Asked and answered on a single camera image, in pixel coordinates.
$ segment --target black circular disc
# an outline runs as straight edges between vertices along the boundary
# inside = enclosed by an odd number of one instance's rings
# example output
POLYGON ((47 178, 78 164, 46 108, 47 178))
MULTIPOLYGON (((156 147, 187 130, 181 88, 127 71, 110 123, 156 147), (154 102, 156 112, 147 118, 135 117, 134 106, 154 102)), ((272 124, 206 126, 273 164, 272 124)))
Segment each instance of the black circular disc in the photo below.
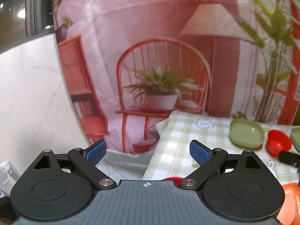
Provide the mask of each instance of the black circular disc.
POLYGON ((255 200, 263 194, 263 188, 253 181, 239 180, 228 186, 229 193, 239 200, 255 200))
POLYGON ((67 186, 59 181, 47 180, 33 186, 32 194, 39 200, 56 200, 67 191, 67 186))
POLYGON ((220 174, 202 189, 206 205, 217 214, 235 221, 260 221, 279 212, 284 191, 275 179, 241 172, 220 174))
POLYGON ((76 174, 61 171, 44 175, 36 170, 20 177, 10 200, 18 216, 46 222, 79 212, 92 195, 90 183, 76 174))

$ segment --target printed backdrop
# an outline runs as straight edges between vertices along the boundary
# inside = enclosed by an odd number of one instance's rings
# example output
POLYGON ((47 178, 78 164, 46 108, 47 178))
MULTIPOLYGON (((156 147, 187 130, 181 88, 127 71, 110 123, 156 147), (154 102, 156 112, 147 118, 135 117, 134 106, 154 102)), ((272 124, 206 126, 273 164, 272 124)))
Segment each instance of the printed backdrop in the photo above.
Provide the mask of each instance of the printed backdrop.
POLYGON ((174 109, 297 123, 299 1, 53 0, 61 65, 87 138, 142 153, 174 109))

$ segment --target green bowl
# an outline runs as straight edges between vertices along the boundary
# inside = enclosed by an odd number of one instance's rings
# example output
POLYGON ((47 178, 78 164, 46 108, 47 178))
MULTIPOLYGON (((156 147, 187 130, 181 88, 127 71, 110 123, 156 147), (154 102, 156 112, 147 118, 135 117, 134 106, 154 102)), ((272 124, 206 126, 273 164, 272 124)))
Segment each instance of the green bowl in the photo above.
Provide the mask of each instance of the green bowl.
POLYGON ((294 147, 300 152, 300 128, 293 128, 289 138, 293 142, 294 147))
POLYGON ((264 131, 256 122, 234 119, 230 123, 229 139, 237 146, 258 148, 265 139, 264 131))

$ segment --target table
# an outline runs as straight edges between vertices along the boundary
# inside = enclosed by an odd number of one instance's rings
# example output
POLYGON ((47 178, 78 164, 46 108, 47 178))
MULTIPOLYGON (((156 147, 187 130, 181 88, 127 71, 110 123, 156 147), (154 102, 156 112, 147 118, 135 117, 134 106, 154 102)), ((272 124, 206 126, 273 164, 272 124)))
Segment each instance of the table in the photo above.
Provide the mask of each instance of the table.
MULTIPOLYGON (((154 151, 153 157, 143 176, 143 180, 162 180, 167 177, 186 177, 196 167, 192 166, 192 157, 189 153, 189 144, 198 140, 207 147, 216 147, 226 150, 229 154, 241 154, 244 148, 233 145, 229 140, 229 127, 232 119, 215 118, 196 115, 181 111, 173 111, 170 116, 156 125, 161 137, 154 151), (212 128, 199 128, 197 122, 204 120, 213 125, 212 128)), ((270 160, 275 160, 266 151, 267 131, 277 129, 288 136, 296 126, 275 124, 260 124, 265 131, 265 141, 260 150, 255 153, 267 165, 270 160)), ((298 153, 294 146, 291 152, 298 153)), ((278 181, 283 185, 298 182, 297 169, 275 160, 274 170, 278 181)))

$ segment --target lamp shade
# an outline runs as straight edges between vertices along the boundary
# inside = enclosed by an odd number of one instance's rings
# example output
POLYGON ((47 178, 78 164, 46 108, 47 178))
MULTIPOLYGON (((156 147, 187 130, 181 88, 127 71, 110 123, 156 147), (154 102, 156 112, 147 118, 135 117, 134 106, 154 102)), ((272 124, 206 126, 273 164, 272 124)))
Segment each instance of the lamp shade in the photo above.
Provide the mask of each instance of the lamp shade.
POLYGON ((250 39, 222 4, 200 4, 181 34, 250 39))

